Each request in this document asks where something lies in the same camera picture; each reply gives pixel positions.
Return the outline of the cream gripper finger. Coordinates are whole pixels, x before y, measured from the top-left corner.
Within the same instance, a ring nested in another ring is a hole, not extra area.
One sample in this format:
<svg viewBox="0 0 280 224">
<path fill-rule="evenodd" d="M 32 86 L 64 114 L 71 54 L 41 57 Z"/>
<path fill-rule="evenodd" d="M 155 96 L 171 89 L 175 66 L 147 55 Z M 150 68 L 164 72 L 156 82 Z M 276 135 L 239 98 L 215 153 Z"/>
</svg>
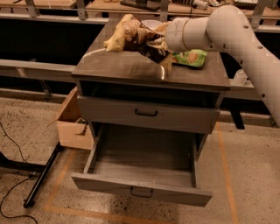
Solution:
<svg viewBox="0 0 280 224">
<path fill-rule="evenodd" d="M 158 35 L 164 36 L 166 34 L 166 29 L 167 29 L 168 25 L 169 25 L 169 22 L 164 22 L 164 23 L 158 25 L 154 29 L 154 32 L 157 33 Z"/>
<path fill-rule="evenodd" d="M 163 51 L 169 51 L 168 45 L 166 44 L 166 41 L 163 38 L 147 41 L 146 45 Z"/>
</svg>

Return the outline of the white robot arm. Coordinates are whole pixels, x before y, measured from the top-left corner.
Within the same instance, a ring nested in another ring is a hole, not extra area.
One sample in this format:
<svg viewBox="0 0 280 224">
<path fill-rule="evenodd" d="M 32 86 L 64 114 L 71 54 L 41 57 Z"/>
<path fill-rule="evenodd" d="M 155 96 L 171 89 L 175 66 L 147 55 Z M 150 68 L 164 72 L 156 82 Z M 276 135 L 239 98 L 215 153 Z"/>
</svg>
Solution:
<svg viewBox="0 0 280 224">
<path fill-rule="evenodd" d="M 238 8 L 225 5 L 208 17 L 177 17 L 154 43 L 175 53 L 192 49 L 228 53 L 239 63 L 280 125 L 280 59 L 257 39 Z"/>
</svg>

